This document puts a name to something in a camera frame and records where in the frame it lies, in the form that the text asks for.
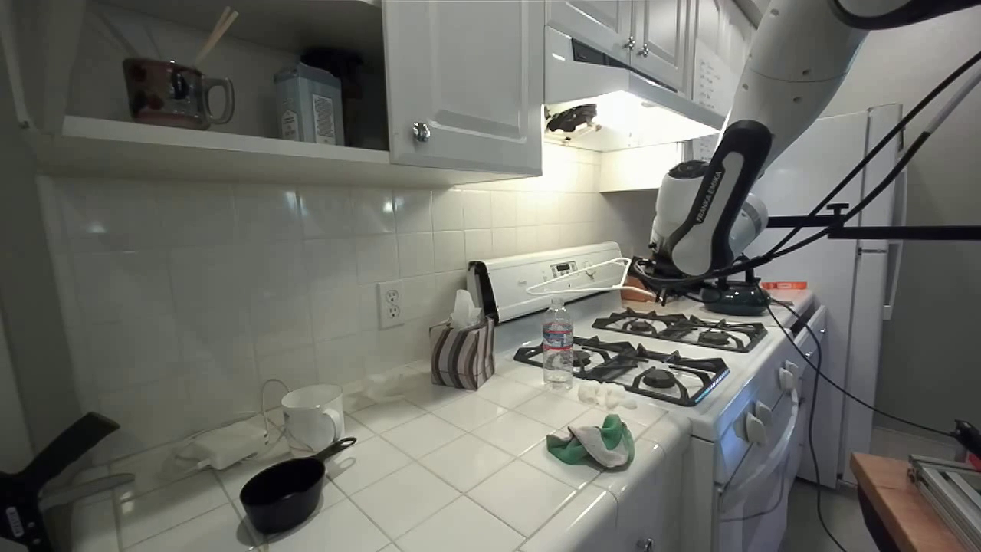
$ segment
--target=oven door handle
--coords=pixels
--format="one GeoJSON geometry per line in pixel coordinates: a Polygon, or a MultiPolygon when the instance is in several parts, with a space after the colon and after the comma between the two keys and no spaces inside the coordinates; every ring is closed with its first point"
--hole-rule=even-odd
{"type": "Polygon", "coordinates": [[[728,489],[725,496],[753,496],[764,484],[773,482],[773,468],[788,461],[790,448],[794,448],[794,432],[797,432],[797,416],[800,416],[800,404],[790,400],[790,415],[788,415],[788,427],[777,436],[777,443],[770,448],[765,464],[758,466],[751,475],[744,475],[742,482],[735,482],[728,489]]]}

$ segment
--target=mug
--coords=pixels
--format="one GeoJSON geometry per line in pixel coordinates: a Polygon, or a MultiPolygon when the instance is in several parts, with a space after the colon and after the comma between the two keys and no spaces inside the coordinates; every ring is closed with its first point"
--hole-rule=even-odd
{"type": "Polygon", "coordinates": [[[171,58],[126,58],[122,78],[127,115],[137,122],[207,129],[233,120],[237,89],[228,81],[207,81],[171,58]],[[212,118],[212,89],[222,91],[220,118],[212,118]]]}
{"type": "Polygon", "coordinates": [[[281,396],[286,432],[299,453],[315,453],[342,436],[342,392],[299,386],[281,396]]]}

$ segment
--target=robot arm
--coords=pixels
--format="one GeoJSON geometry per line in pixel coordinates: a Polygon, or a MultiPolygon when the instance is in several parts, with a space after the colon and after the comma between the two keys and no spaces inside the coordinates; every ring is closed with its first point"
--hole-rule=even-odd
{"type": "Polygon", "coordinates": [[[657,261],[684,275],[731,264],[765,228],[748,200],[761,172],[823,110],[864,39],[981,0],[773,0],[737,78],[725,129],[701,166],[675,168],[657,200],[657,261]]]}

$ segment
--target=stove knob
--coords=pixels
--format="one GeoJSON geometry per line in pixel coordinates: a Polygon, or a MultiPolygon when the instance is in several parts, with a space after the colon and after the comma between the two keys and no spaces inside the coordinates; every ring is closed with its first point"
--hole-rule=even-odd
{"type": "Polygon", "coordinates": [[[777,381],[777,390],[784,390],[784,396],[800,392],[800,369],[794,361],[784,361],[782,369],[776,369],[776,381],[777,381]]]}
{"type": "Polygon", "coordinates": [[[765,436],[765,421],[761,421],[758,415],[744,415],[742,416],[742,432],[744,432],[744,443],[748,446],[761,446],[764,443],[764,436],[765,436]]]}
{"type": "Polygon", "coordinates": [[[753,403],[748,412],[758,415],[764,422],[773,421],[773,409],[765,403],[753,403]]]}

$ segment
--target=green cloth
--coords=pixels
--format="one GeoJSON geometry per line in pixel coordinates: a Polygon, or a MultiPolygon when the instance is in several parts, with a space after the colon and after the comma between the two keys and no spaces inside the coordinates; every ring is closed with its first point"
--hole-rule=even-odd
{"type": "Polygon", "coordinates": [[[607,415],[602,427],[569,427],[569,436],[545,436],[545,448],[562,464],[590,464],[602,473],[619,473],[633,461],[633,436],[615,416],[607,415]]]}

